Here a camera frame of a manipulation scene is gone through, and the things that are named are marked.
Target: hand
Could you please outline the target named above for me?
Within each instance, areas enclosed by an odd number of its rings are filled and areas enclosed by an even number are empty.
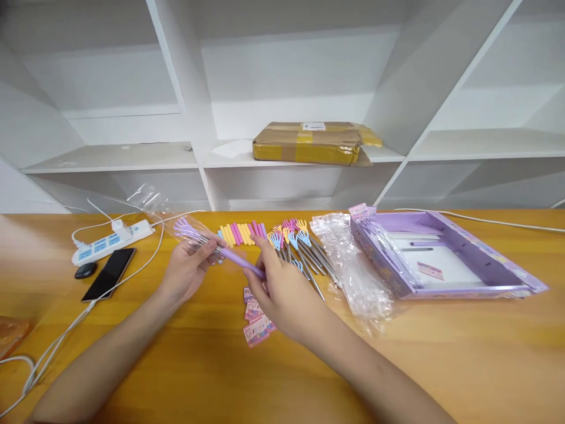
[[[252,271],[244,269],[251,293],[283,333],[302,345],[310,345],[335,315],[295,265],[279,259],[264,238],[251,238],[261,249],[257,267],[267,274],[268,291]]]
[[[211,264],[209,257],[216,249],[216,240],[210,240],[196,249],[184,240],[173,249],[163,281],[157,290],[175,304],[181,305],[192,297],[202,284]]]

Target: plug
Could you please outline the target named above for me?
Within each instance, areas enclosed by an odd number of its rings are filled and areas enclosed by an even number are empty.
[[[122,220],[112,221],[112,231],[119,235],[122,240],[129,240],[134,236]]]
[[[73,240],[72,242],[73,242],[73,243],[75,244],[75,246],[77,246],[79,249],[80,249],[81,247],[85,247],[85,246],[86,246],[86,244],[83,243],[83,242],[81,242],[80,240]]]

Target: paper card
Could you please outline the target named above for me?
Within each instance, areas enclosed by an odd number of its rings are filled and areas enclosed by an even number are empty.
[[[253,321],[255,318],[264,315],[261,306],[255,298],[249,299],[247,301],[247,307],[245,308],[245,319],[248,321]]]
[[[249,348],[251,349],[252,347],[255,347],[256,345],[258,345],[259,343],[261,343],[263,340],[267,339],[268,337],[269,337],[269,331],[264,330],[263,332],[259,333],[258,335],[253,337],[251,340],[249,340],[247,342],[247,346],[249,346]]]
[[[435,268],[423,262],[418,262],[418,271],[431,277],[437,278],[441,281],[445,280],[445,278],[443,277],[443,272],[439,268]]]
[[[243,334],[249,347],[253,347],[269,336],[267,329],[269,319],[265,316],[257,318],[243,328]]]
[[[267,331],[269,332],[269,334],[271,334],[276,329],[277,328],[275,327],[275,324],[273,324],[272,321],[267,318]]]
[[[247,303],[247,301],[248,301],[250,298],[253,298],[253,295],[251,294],[251,290],[250,290],[249,287],[245,287],[245,288],[243,289],[243,301],[244,301],[245,303]]]

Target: shelf board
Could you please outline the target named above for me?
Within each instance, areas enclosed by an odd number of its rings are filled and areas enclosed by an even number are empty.
[[[565,135],[508,128],[431,131],[411,161],[565,157]]]
[[[244,153],[240,153],[233,158],[219,155],[213,152],[214,149],[227,145],[229,143],[236,143],[236,140],[221,140],[216,142],[211,151],[206,156],[204,160],[204,168],[235,168],[235,167],[283,167],[283,166],[300,166],[300,165],[313,165],[311,163],[298,163],[298,162],[282,162],[282,161],[260,161],[253,157],[253,153],[248,149]],[[372,147],[363,146],[362,149],[365,151],[372,163],[382,163],[382,162],[402,162],[404,156],[399,155],[396,152],[386,148],[386,147]]]
[[[390,150],[389,148],[386,148],[385,146],[362,146],[361,148],[365,151],[367,156],[369,156],[371,163],[402,162],[405,157]]]
[[[190,143],[87,145],[21,169],[24,174],[198,168]]]

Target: purple handle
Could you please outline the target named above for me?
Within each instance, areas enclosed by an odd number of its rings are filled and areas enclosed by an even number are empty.
[[[240,258],[236,253],[224,247],[222,249],[222,255],[227,259],[231,260],[232,262],[237,263],[239,266],[243,268],[249,268],[253,273],[261,279],[261,281],[266,280],[267,276],[265,275],[265,271],[257,268],[255,265],[251,265],[248,261],[243,258]]]

